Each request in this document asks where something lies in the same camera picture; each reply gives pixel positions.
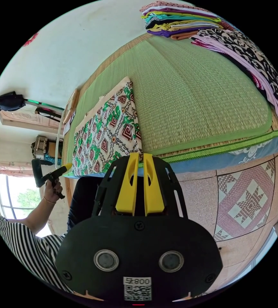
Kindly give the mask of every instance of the patterned floor tile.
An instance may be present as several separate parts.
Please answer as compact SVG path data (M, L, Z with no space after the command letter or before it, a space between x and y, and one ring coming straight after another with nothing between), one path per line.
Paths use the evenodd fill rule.
M203 172L177 173L176 176L177 176L177 179L178 179L179 182L207 179L209 177L216 176L216 170L203 171Z
M264 226L274 193L274 159L239 172L220 175L214 239L224 241Z
M213 236L217 219L217 178L180 182L188 218Z
M217 242L217 247L221 248L220 257L223 266L230 267L247 259L263 229L264 227L243 236Z

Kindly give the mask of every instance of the black device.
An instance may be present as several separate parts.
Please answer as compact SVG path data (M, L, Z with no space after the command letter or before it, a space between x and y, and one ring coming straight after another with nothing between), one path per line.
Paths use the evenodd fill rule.
M213 236L188 219L180 184L162 159L144 154L144 202L136 202L138 159L131 154L111 164L91 218L67 233L56 267L82 295L169 307L189 292L194 297L209 289L222 260Z
M72 164L66 164L64 166L61 166L57 170L43 176L41 165L52 165L52 163L40 159L33 159L31 161L31 164L36 187L42 187L47 180L49 180L52 183L52 187L55 187L56 179L58 179L61 175L63 175L72 166ZM57 193L57 195L59 196L60 199L65 198L65 196L62 195L62 193Z

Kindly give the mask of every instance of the stack of folded clothes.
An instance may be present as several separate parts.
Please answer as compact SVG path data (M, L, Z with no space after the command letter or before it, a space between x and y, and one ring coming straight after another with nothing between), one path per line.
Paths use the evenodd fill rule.
M230 29L232 25L216 14L199 7L156 1L140 11L148 33L174 40L190 38L202 29Z

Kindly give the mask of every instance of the pink cloth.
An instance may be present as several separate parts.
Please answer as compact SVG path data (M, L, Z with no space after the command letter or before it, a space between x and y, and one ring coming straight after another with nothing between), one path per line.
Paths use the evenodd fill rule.
M152 2L152 3L148 4L148 5L144 5L139 11L143 12L143 11L147 10L151 6L161 6L161 5L164 5L164 6L175 6L175 7L184 7L184 8L188 8L188 9L198 9L195 6L189 6L189 5L185 5L185 4L177 4L177 3L165 2L165 1L156 1L156 2Z
M256 69L254 69L245 59L237 55L234 51L230 50L229 48L225 47L223 44L219 43L216 40L213 40L212 38L209 38L208 36L202 37L199 35L194 35L191 37L191 39L197 39L204 43L201 47L207 48L206 45L209 45L210 50L216 51L216 52L222 52L227 55L229 55L231 58L235 59L237 62L241 63L251 74L253 74L258 81L261 83L261 86L265 89L267 100L275 107L276 114L278 116L278 100L274 96L273 89L271 85L267 82L267 80L264 78L264 76L258 72Z
M199 46L199 47L203 47L205 49L208 49L208 50L211 50L211 51L216 51L216 52L219 52L221 54L225 54L225 55L228 55L226 52L212 46L212 45L209 45L209 44L206 44L202 41L199 41L198 39L194 40L191 42L193 45L196 45L196 46ZM262 85L262 83L260 82L260 80L252 73L250 72L250 75L252 77L252 80L254 81L254 83L256 84L256 87L260 90L264 90L264 87Z
M16 177L33 177L31 163L0 161L0 174Z

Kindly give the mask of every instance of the striped shirt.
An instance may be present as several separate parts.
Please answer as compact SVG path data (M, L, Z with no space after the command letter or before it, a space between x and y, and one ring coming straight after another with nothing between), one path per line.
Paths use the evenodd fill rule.
M38 237L21 223L10 223L0 216L0 234L15 257L36 277L66 292L73 293L60 279L55 266L63 235Z

